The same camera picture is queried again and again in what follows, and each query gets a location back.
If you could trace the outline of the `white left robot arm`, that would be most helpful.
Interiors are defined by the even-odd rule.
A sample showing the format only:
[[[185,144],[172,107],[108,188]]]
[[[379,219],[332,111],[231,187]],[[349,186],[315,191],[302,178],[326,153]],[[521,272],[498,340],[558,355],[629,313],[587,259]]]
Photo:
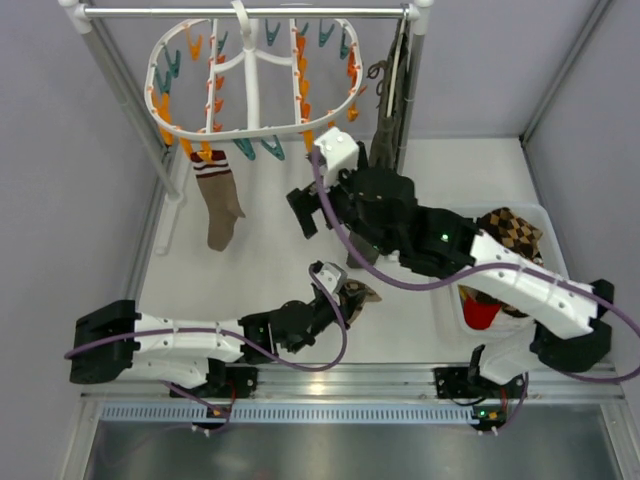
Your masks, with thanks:
[[[70,361],[71,383],[159,380],[184,390],[215,391],[225,386],[233,364],[274,363],[282,352],[296,354],[315,345],[329,326],[346,333],[361,314],[366,285],[313,286],[309,302],[237,320],[202,322],[144,314],[132,300],[118,300],[77,320]]]

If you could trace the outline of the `plain brown sock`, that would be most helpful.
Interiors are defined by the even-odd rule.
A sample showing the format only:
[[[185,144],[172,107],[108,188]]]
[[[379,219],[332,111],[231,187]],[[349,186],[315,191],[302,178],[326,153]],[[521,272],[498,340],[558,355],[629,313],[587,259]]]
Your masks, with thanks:
[[[222,252],[233,238],[237,221],[246,217],[231,165],[221,150],[212,151],[210,162],[203,152],[192,152],[189,159],[208,212],[207,245]]]

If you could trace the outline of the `tan brown argyle sock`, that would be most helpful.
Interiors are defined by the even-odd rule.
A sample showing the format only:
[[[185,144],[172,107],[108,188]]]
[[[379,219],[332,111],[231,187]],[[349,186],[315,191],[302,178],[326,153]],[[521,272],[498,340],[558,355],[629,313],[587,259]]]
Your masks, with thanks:
[[[351,326],[369,303],[379,303],[381,296],[367,284],[349,279],[339,291],[340,309],[345,324]]]

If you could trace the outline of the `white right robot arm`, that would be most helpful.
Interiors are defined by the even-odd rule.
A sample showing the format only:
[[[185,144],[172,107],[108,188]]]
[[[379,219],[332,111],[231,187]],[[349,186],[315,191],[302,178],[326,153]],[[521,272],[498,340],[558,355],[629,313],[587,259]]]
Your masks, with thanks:
[[[407,177],[343,169],[336,180],[296,188],[286,199],[307,238],[317,232],[314,213],[322,211],[328,226],[345,226],[382,255],[396,253],[411,272],[460,282],[530,317],[527,326],[474,350],[471,379],[504,385],[539,365],[584,373],[611,350],[612,328],[602,320],[611,283],[576,283],[545,270],[472,219],[420,205]]]

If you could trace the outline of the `large yellow brown argyle sock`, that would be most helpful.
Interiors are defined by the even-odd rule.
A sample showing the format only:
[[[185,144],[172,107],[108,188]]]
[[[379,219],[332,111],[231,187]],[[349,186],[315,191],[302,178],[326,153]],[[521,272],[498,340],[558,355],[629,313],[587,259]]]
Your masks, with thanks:
[[[540,258],[543,231],[507,207],[478,217],[476,224],[502,246],[529,260]]]

